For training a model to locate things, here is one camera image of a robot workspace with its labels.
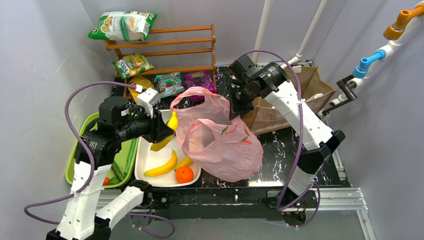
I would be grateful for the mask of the orange pipe valve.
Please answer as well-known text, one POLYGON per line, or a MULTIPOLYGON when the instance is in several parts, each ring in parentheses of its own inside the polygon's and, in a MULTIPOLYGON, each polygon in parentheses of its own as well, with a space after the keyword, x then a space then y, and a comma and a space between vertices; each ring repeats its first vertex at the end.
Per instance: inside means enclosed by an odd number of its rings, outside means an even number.
POLYGON ((398 40, 405 32, 408 23, 414 17, 412 10, 401 10, 396 21, 388 26, 388 28, 384 31, 383 36, 390 41, 398 40))

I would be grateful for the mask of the blue pipe valve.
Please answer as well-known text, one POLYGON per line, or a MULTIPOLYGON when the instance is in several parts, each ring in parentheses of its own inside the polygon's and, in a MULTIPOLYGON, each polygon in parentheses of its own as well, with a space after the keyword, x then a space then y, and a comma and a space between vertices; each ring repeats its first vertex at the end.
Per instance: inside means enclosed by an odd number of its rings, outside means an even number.
POLYGON ((361 58, 359 64, 355 67, 352 72, 354 78, 363 79, 369 71, 371 64, 373 64, 377 60, 382 60, 386 56, 386 52, 384 50, 378 50, 373 55, 369 57, 361 58))

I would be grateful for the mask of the orange fruit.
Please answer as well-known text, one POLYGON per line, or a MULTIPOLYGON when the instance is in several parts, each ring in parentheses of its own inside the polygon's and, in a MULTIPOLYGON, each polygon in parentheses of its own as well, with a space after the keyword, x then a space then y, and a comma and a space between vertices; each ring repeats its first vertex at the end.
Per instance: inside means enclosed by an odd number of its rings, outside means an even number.
POLYGON ((189 166, 182 166, 175 171, 175 178, 180 184, 189 183, 194 179, 194 172, 189 166))

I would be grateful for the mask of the green yellow snack bag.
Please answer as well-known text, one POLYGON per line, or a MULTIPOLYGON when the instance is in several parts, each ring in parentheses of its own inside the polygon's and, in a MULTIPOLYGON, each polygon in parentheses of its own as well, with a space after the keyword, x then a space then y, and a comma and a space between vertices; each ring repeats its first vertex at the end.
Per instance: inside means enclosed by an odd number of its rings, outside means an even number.
POLYGON ((121 59, 112 62, 112 65, 122 79, 154 69, 154 66, 147 58, 139 52, 125 55, 121 59))

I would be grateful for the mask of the white PVC pipe frame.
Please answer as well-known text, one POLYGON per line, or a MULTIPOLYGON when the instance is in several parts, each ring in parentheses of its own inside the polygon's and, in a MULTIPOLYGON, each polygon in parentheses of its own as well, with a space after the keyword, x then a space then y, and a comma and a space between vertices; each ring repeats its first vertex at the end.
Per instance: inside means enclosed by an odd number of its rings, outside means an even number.
POLYGON ((320 67, 322 80, 350 75, 362 58, 371 59, 367 74, 395 53, 407 34, 388 39, 383 31, 402 11, 421 0, 268 0, 255 48, 270 50, 295 64, 320 67))

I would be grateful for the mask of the wooden shelf rack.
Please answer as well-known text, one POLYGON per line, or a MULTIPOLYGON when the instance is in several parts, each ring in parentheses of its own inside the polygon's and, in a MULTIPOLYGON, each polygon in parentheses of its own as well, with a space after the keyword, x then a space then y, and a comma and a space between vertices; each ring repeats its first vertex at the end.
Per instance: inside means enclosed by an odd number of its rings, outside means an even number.
POLYGON ((131 53, 141 53, 154 68, 140 73, 156 76, 173 72, 209 71, 215 74, 216 28, 210 25, 158 28, 150 31, 145 41, 104 42, 107 51, 113 51, 116 59, 131 53))

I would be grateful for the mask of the green white chips bag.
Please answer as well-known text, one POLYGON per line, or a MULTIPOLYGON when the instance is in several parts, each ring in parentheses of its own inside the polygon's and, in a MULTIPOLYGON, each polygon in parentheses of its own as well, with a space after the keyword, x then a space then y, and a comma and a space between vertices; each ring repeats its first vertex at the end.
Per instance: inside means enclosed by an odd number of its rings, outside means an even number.
POLYGON ((156 18, 156 13, 140 11, 105 12, 87 36, 93 40, 145 41, 156 18))

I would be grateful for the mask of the white rectangular tray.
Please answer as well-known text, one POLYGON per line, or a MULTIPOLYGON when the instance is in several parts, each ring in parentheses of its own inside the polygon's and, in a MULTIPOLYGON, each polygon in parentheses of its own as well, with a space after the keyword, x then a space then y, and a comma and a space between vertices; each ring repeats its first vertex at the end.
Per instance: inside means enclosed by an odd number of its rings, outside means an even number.
POLYGON ((149 143, 142 137, 138 139, 135 166, 133 170, 135 179, 146 181, 153 187, 174 188, 191 185, 200 178, 202 168, 196 163, 192 163, 189 166, 193 171, 194 178, 192 181, 186 183, 179 183, 176 180, 174 170, 171 170, 170 172, 167 172, 160 176, 149 177, 144 175, 146 171, 166 164, 172 157, 172 150, 175 150, 178 162, 181 162, 186 157, 181 148, 179 147, 175 136, 160 151, 151 151, 151 145, 151 143, 149 143))

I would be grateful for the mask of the teal candy packet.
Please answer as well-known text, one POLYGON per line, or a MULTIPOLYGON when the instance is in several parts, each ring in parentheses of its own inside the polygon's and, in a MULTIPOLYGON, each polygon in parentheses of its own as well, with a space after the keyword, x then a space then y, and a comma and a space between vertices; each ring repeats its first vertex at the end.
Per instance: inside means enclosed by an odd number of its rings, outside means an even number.
POLYGON ((172 72, 167 74, 156 75, 160 97, 167 98, 185 91, 183 86, 182 76, 180 72, 172 72))

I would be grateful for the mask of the green plastic bin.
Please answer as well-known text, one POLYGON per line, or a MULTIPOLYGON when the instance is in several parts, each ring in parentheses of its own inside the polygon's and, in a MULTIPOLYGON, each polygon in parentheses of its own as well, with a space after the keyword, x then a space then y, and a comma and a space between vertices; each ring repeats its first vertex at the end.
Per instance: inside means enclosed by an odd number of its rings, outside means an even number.
MULTIPOLYGON (((114 189, 119 188, 126 184, 134 170, 135 165, 135 159, 136 159, 136 146, 139 143, 139 139, 133 139, 125 141, 121 144, 121 150, 118 154, 115 155, 114 163, 118 166, 121 174, 120 178, 116 177, 114 169, 117 169, 116 167, 112 167, 108 174, 106 175, 106 178, 109 179, 108 185, 104 185, 103 187, 105 189, 114 189)), ((72 185, 73 179, 74 179, 74 153, 76 151, 78 145, 78 141, 76 141, 73 145, 73 149, 68 157, 66 171, 65 171, 65 180, 72 185)))

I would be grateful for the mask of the small red tomato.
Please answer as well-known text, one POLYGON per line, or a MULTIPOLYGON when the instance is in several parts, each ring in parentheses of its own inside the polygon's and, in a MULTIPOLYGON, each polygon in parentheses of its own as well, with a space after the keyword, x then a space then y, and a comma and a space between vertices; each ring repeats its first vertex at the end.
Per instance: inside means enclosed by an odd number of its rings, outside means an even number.
POLYGON ((104 181, 103 181, 103 186, 108 186, 109 185, 109 182, 110 182, 110 179, 108 178, 108 177, 106 177, 105 179, 104 179, 104 181))

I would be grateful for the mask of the pink plastic grocery bag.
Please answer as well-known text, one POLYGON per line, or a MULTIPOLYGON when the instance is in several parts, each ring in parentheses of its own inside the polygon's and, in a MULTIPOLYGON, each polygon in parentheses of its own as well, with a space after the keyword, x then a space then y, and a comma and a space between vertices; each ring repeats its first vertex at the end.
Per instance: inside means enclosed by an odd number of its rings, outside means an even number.
POLYGON ((237 182, 261 169, 261 142, 240 117, 229 119, 230 102, 224 96, 191 87, 171 102, 170 111, 178 119, 178 146, 209 174, 237 182))

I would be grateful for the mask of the black pipe clamp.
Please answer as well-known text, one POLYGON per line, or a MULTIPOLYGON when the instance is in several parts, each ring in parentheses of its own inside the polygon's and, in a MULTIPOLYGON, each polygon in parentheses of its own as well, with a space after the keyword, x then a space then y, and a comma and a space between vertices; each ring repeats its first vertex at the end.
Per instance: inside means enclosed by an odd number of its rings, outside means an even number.
POLYGON ((329 115, 329 113, 341 106, 344 106, 354 100, 356 100, 358 97, 355 94, 353 88, 356 86, 355 83, 348 83, 348 81, 354 79, 355 77, 351 74, 341 80, 339 80, 336 84, 339 87, 339 89, 343 92, 345 96, 345 100, 339 100, 338 103, 331 103, 330 107, 328 109, 325 109, 322 112, 323 116, 329 115))

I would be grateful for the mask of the purple grape candy packet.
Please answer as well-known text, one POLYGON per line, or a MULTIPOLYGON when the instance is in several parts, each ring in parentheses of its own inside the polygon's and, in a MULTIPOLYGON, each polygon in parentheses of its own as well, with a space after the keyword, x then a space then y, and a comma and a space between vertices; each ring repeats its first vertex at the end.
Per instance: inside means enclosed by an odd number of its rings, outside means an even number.
POLYGON ((185 74, 183 76, 185 88, 202 87, 209 90, 211 93, 216 93, 216 86, 208 71, 197 71, 185 74))

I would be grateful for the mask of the long green cucumber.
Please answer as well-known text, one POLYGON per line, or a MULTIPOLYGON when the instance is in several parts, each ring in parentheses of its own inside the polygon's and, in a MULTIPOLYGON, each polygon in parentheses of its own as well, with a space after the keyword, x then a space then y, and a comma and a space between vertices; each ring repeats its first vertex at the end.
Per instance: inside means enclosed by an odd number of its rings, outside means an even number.
POLYGON ((131 162, 132 162, 133 154, 134 154, 134 151, 135 151, 136 143, 137 143, 136 139, 133 139, 130 143, 130 147, 129 147, 129 151, 128 151, 128 155, 127 155, 127 160, 126 160, 126 166, 125 166, 125 169, 124 169, 124 172, 123 172, 123 174, 125 176, 130 171, 130 168, 131 168, 131 165, 132 165, 131 162))

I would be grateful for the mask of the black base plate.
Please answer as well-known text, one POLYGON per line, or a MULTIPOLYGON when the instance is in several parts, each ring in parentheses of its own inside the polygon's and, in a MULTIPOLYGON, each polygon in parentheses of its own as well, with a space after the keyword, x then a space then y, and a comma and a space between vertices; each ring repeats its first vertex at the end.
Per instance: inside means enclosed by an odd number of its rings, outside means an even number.
POLYGON ((276 210, 281 187, 183 187, 148 190, 135 211, 176 219, 283 220, 276 210))

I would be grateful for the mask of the yellow banana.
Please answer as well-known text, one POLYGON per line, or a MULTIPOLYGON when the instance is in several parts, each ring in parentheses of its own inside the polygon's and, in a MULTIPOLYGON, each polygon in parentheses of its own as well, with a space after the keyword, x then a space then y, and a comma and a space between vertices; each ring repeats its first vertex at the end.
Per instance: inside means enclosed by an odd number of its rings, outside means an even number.
POLYGON ((147 177, 158 177, 164 175, 175 168, 178 163, 178 157, 175 150, 172 150, 170 159, 163 165, 149 169, 144 172, 147 177))
POLYGON ((193 163, 192 159, 190 157, 185 157, 181 162, 179 162, 174 170, 177 171, 181 167, 188 167, 193 163))
POLYGON ((163 139, 163 140, 161 140, 158 143, 152 144, 151 147, 150 147, 150 150, 151 151, 154 151, 154 152, 160 151, 174 137, 174 135, 176 133, 176 130, 178 128, 178 125, 179 125, 179 121, 178 121, 178 118, 177 118, 177 113, 175 111, 172 111, 171 112, 171 117, 170 117, 169 121, 166 123, 166 125, 167 125, 167 129, 166 130, 168 130, 166 138, 163 139))

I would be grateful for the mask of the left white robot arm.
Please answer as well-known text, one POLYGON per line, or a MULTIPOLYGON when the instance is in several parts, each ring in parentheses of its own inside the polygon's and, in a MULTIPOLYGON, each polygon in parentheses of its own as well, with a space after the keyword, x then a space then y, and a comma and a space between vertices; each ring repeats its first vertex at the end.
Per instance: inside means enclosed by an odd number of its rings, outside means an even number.
POLYGON ((141 204, 146 182, 132 182, 102 209, 97 208, 104 180, 122 143, 144 138, 158 143, 173 134, 155 108, 157 97, 139 96, 135 104, 122 96, 106 98, 88 124, 74 152, 71 198, 49 240, 107 240, 114 226, 141 204))

